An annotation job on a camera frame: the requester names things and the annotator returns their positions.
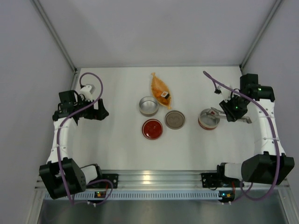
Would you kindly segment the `metal tongs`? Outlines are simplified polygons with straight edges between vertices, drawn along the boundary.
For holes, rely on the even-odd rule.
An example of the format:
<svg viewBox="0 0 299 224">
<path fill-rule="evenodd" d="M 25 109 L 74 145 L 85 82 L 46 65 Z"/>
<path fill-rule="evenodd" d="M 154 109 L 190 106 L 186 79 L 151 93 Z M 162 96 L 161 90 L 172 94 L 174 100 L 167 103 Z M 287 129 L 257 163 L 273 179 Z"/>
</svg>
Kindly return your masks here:
<svg viewBox="0 0 299 224">
<path fill-rule="evenodd" d="M 209 108 L 209 109 L 214 109 L 216 112 L 218 112 L 220 120 L 221 120 L 221 119 L 225 119 L 225 120 L 228 121 L 228 119 L 227 119 L 226 114 L 225 114 L 224 111 L 218 110 L 218 109 L 216 109 L 216 108 L 214 108 L 214 107 L 211 107 L 211 108 Z M 251 124 L 251 123 L 252 123 L 250 117 L 247 117 L 247 116 L 243 116 L 243 117 L 237 119 L 236 122 L 237 122 L 237 121 L 238 121 L 238 122 L 244 122 L 244 123 L 247 123 L 247 124 Z"/>
</svg>

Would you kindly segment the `sushi roll black white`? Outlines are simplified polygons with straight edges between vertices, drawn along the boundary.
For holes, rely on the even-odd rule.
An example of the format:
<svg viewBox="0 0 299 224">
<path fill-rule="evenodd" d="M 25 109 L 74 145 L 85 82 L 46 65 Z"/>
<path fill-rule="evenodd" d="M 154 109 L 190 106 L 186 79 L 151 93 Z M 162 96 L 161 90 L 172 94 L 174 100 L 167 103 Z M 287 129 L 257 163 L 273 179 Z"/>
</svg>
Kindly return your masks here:
<svg viewBox="0 0 299 224">
<path fill-rule="evenodd" d="M 161 97 L 163 97 L 165 99 L 167 99 L 169 96 L 170 96 L 170 94 L 167 91 L 164 91 L 164 92 L 161 93 Z"/>
</svg>

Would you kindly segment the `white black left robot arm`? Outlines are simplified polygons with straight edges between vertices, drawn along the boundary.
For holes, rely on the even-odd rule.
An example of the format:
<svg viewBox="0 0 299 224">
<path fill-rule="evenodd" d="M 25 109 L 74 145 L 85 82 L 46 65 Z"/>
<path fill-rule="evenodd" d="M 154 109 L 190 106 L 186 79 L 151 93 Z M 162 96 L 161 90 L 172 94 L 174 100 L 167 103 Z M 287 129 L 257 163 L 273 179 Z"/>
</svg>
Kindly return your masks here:
<svg viewBox="0 0 299 224">
<path fill-rule="evenodd" d="M 39 167 L 39 175 L 52 199 L 71 198 L 84 192 L 87 185 L 103 178 L 98 164 L 80 167 L 72 158 L 73 141 L 80 118 L 103 120 L 109 113 L 103 100 L 93 100 L 91 85 L 59 93 L 60 103 L 52 116 L 54 138 L 46 164 Z"/>
</svg>

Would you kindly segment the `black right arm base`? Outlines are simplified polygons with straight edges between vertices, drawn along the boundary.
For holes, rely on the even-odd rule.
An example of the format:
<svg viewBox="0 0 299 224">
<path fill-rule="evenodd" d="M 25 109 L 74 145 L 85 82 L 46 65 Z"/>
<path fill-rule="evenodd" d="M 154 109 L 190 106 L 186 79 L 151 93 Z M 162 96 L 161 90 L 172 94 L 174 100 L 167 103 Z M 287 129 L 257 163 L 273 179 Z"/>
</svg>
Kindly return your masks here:
<svg viewBox="0 0 299 224">
<path fill-rule="evenodd" d="M 229 178 L 218 173 L 201 173 L 200 175 L 203 188 L 216 189 L 240 186 L 238 179 Z"/>
</svg>

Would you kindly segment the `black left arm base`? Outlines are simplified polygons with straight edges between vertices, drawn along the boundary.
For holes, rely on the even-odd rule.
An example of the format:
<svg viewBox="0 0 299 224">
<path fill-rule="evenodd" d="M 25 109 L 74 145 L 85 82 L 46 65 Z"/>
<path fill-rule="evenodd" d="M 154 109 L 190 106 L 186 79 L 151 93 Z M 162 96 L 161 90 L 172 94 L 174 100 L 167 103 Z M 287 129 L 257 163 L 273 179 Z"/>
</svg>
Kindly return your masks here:
<svg viewBox="0 0 299 224">
<path fill-rule="evenodd" d="M 87 184 L 87 189 L 117 189 L 118 188 L 119 175 L 117 173 L 103 174 L 101 178 L 90 181 Z"/>
</svg>

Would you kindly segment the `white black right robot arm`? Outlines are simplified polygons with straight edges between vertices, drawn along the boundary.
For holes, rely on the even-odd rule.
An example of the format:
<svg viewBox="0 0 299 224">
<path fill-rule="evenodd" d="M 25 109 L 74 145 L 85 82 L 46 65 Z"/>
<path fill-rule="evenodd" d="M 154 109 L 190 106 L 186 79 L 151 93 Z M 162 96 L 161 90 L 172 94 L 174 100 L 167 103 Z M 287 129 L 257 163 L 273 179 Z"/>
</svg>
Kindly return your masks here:
<svg viewBox="0 0 299 224">
<path fill-rule="evenodd" d="M 240 95 L 220 102 L 227 121 L 248 115 L 254 131 L 254 155 L 242 163 L 222 163 L 223 175 L 245 182 L 279 185 L 294 168 L 280 143 L 274 117 L 273 88 L 262 86 L 257 74 L 240 77 Z"/>
</svg>

